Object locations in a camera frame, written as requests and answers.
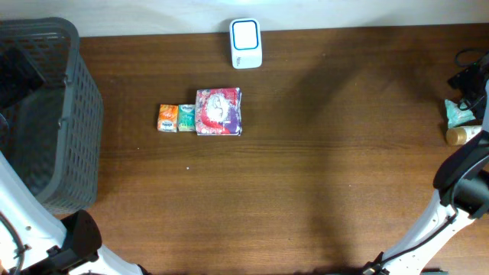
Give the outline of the teal tissue pocket pack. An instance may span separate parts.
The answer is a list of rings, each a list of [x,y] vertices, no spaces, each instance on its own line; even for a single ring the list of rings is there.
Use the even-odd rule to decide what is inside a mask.
[[[195,105],[179,105],[178,131],[195,131]]]

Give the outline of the white lotion tube gold cap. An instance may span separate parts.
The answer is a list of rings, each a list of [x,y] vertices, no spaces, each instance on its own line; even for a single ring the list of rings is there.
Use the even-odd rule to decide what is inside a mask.
[[[481,130],[481,125],[468,125],[449,128],[445,134],[445,139],[447,144],[450,146],[464,145],[479,134]]]

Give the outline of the orange snack packet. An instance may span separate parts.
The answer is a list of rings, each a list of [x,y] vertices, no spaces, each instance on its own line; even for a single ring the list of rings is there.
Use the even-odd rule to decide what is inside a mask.
[[[177,132],[178,111],[177,105],[160,105],[157,117],[157,130],[162,132]]]

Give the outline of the teal green snack packet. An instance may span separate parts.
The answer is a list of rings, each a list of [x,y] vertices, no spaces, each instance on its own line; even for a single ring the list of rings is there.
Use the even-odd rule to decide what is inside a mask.
[[[472,110],[464,102],[455,103],[451,100],[445,100],[446,117],[448,119],[448,128],[455,128],[475,120]]]

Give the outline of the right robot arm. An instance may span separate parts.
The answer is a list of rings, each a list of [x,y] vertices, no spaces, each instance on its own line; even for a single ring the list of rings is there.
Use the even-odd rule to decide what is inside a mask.
[[[423,274],[425,266],[459,231],[488,213],[488,53],[448,80],[476,108],[481,131],[438,169],[424,213],[387,252],[365,264],[362,274]]]

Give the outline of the red purple snack packet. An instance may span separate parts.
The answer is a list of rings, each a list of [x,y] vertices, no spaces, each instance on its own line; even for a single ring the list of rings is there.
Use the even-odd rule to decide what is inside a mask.
[[[196,92],[196,133],[202,136],[240,136],[241,90],[200,89]]]

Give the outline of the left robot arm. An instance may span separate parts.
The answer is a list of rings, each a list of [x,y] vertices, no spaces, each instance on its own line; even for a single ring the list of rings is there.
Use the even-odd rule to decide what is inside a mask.
[[[80,209],[59,220],[33,196],[1,156],[2,274],[147,274],[102,243],[92,216]]]

